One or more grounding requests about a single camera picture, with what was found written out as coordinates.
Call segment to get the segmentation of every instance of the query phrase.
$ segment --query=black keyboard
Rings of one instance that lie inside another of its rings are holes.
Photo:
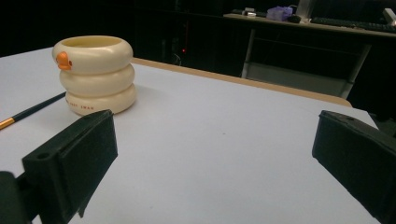
[[[344,20],[321,18],[321,17],[315,17],[311,19],[311,23],[396,34],[396,27],[386,24],[379,24],[379,23],[371,23],[371,22],[363,22],[363,21],[344,21]]]

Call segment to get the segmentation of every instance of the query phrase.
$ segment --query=white table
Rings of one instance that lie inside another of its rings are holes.
[[[0,119],[64,91],[51,49],[0,59]],[[70,223],[378,223],[314,158],[321,110],[367,112],[133,63],[119,156]],[[0,170],[79,118],[64,100],[0,131]]]

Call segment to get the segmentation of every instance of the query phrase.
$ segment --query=table edge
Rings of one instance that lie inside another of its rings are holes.
[[[276,84],[254,81],[254,80],[244,79],[241,77],[232,77],[232,76],[227,76],[227,75],[223,75],[223,74],[193,69],[193,68],[189,68],[189,67],[176,66],[176,65],[168,64],[168,63],[159,63],[159,62],[154,62],[154,61],[140,59],[140,58],[133,58],[132,63],[155,67],[155,68],[161,68],[161,69],[179,72],[179,73],[185,73],[188,75],[214,78],[217,80],[228,81],[228,82],[247,85],[247,86],[251,86],[251,87],[267,89],[270,91],[280,91],[280,92],[284,92],[284,93],[288,93],[288,94],[303,96],[306,98],[329,102],[329,103],[333,103],[333,104],[337,104],[337,105],[345,105],[348,107],[352,107],[352,104],[344,98],[327,95],[327,94],[323,94],[323,93],[318,93],[318,92],[313,92],[313,91],[304,91],[304,90],[294,89],[291,87],[279,86]]]

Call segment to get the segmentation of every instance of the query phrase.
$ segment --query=dark wall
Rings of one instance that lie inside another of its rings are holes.
[[[0,10],[0,57],[52,47],[76,35],[117,35],[130,41],[134,36],[132,10],[117,2],[12,1]]]

